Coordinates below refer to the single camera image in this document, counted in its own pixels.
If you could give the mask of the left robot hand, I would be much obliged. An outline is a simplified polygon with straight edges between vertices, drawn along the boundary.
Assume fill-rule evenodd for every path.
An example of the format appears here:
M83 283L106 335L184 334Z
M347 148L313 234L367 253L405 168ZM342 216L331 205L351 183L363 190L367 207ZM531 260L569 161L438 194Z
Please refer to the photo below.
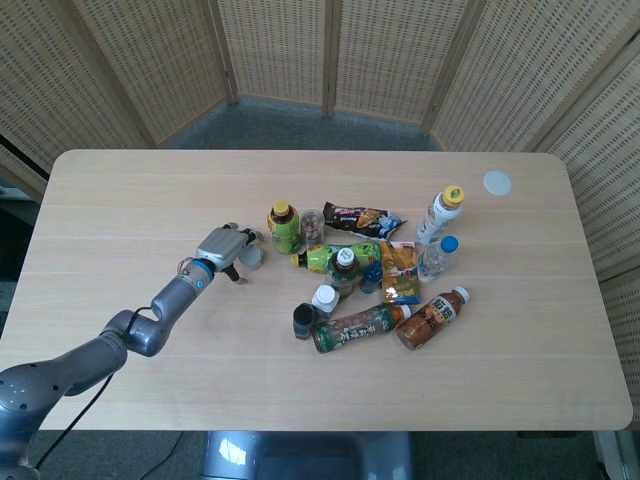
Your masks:
M240 276L234 262L248 246L263 240L261 232L228 222L215 228L200 243L196 249L195 260L205 266L211 278L222 272L233 283L244 285L248 280Z

